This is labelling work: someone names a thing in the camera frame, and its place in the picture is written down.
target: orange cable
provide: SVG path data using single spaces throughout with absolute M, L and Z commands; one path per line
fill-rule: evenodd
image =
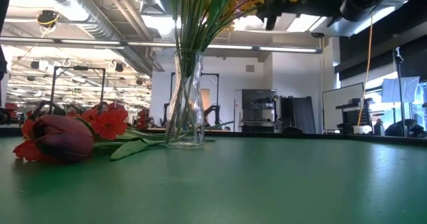
M 364 102 L 365 102 L 366 83 L 368 82 L 369 66 L 371 65 L 372 26 L 373 26 L 373 21 L 374 21 L 374 18 L 371 15 L 371 27 L 370 27 L 370 31 L 369 31 L 369 46 L 368 46 L 368 66 L 366 67 L 365 84 L 364 84 L 364 87 L 363 87 L 362 106 L 360 107 L 360 111 L 359 111 L 358 126 L 360 125 L 360 119 L 362 118 L 362 111 L 363 111 Z

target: table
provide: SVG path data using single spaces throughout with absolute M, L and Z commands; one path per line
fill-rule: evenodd
M 1 223 L 427 223 L 427 149 L 215 137 L 111 162 L 15 160 L 0 139 Z

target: whiteboard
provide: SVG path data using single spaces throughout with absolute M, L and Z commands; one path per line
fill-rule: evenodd
M 323 93 L 323 120 L 325 130 L 338 130 L 336 125 L 342 123 L 342 110 L 336 106 L 345 105 L 352 98 L 363 97 L 363 83 L 325 91 Z

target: green tabletop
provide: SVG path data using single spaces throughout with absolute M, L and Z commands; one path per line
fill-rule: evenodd
M 216 138 L 76 165 L 15 160 L 0 138 L 0 223 L 427 223 L 427 149 Z

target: glass vase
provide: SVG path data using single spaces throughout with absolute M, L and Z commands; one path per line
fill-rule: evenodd
M 168 147 L 202 147 L 204 111 L 200 92 L 203 54 L 195 50 L 175 52 L 175 90 L 167 111 Z

